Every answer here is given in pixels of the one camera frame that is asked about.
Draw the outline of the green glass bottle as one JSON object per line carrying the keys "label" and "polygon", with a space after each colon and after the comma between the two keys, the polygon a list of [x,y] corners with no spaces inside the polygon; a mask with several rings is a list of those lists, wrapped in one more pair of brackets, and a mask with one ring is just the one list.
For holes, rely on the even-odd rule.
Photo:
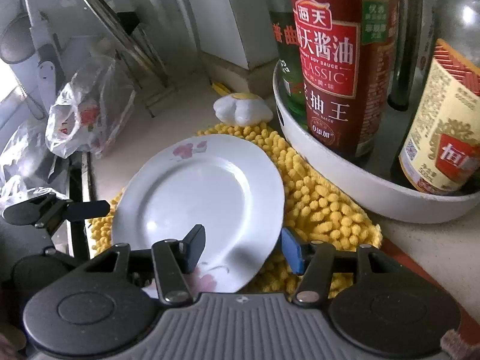
{"label": "green glass bottle", "polygon": [[272,31],[277,44],[287,106],[294,119],[307,130],[304,77],[299,56],[299,41],[290,0],[267,0]]}

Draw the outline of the plastic bag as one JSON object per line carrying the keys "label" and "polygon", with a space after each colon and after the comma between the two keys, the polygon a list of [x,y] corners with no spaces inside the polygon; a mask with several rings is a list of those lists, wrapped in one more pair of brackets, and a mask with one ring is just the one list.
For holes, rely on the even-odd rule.
{"label": "plastic bag", "polygon": [[49,109],[46,145],[60,158],[75,152],[105,155],[134,110],[135,86],[122,62],[92,56]]}

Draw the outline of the white rotating condiment tray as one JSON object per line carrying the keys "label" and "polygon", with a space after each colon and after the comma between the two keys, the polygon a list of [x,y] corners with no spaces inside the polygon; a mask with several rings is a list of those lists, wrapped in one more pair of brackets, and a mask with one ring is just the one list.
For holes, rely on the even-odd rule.
{"label": "white rotating condiment tray", "polygon": [[458,219],[479,207],[479,190],[460,196],[435,196],[405,188],[389,180],[400,133],[389,127],[400,127],[398,113],[388,111],[383,118],[373,153],[364,166],[357,166],[320,144],[293,118],[287,108],[287,92],[277,64],[272,88],[283,135],[294,149],[327,180],[338,186],[363,208],[376,214],[413,224],[441,224]]}

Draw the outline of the small white rose plate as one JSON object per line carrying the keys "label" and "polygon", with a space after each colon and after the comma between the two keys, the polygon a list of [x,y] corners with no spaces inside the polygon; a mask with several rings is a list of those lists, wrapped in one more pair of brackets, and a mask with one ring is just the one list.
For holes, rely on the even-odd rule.
{"label": "small white rose plate", "polygon": [[280,172],[260,147],[224,134],[191,137],[157,153],[129,181],[112,243],[145,250],[201,224],[205,248],[187,280],[196,293],[235,293],[274,250],[284,205]]}

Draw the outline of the yellow chenille mat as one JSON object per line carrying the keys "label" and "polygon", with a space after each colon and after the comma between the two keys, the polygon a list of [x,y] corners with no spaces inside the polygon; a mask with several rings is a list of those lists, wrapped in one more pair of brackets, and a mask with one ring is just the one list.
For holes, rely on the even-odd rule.
{"label": "yellow chenille mat", "polygon": [[[281,228],[296,231],[305,242],[327,242],[340,251],[353,251],[362,244],[379,246],[382,243],[380,227],[372,223],[365,211],[315,171],[268,125],[237,127],[219,124],[197,137],[217,134],[250,141],[272,160],[280,172],[285,193]],[[112,200],[107,216],[91,222],[89,230],[96,254],[114,245],[112,223],[124,191]],[[293,294],[299,281],[300,276],[292,272],[277,243],[259,272],[238,292]]]}

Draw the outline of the red-label soy sauce bottle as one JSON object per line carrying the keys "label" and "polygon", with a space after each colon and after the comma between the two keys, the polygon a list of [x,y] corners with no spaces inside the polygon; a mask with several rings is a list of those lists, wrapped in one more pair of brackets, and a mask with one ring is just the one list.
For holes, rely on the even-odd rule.
{"label": "red-label soy sauce bottle", "polygon": [[399,0],[291,0],[307,126],[350,161],[374,146],[395,64]]}

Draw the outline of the red cloth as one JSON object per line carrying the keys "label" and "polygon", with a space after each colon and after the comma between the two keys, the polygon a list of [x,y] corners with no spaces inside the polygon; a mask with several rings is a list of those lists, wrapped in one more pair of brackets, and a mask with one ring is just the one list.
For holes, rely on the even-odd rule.
{"label": "red cloth", "polygon": [[[412,258],[403,252],[395,243],[384,237],[382,240],[381,251],[394,258],[398,263],[404,265],[423,279],[426,279],[436,287],[450,294],[438,281],[436,281],[428,272],[426,272],[420,265],[418,265]],[[456,300],[456,304],[460,309],[460,327],[459,334],[464,342],[470,345],[478,345],[480,340],[480,326],[467,310]]]}

